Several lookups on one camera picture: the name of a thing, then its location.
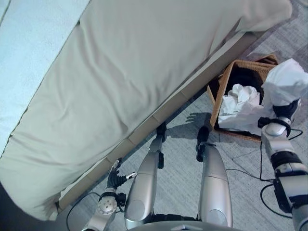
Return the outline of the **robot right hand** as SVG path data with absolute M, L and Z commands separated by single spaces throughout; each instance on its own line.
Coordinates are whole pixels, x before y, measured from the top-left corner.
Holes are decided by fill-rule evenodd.
M 292 119 L 297 112 L 299 105 L 301 103 L 301 100 L 295 100 L 289 105 L 285 106 L 273 106 L 274 113 L 277 117 L 285 117 L 288 119 Z

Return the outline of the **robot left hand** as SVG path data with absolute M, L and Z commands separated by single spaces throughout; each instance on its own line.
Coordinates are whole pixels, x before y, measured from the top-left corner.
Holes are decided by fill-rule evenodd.
M 122 164 L 122 158 L 117 159 L 114 164 L 112 165 L 109 175 L 108 175 L 108 179 L 107 179 L 107 188 L 113 188 L 113 189 L 117 189 L 119 186 L 121 186 L 122 184 L 124 184 L 126 181 L 135 178 L 138 173 L 137 172 L 133 172 L 130 173 L 128 175 L 123 175 L 120 176 L 119 174 L 119 167 Z

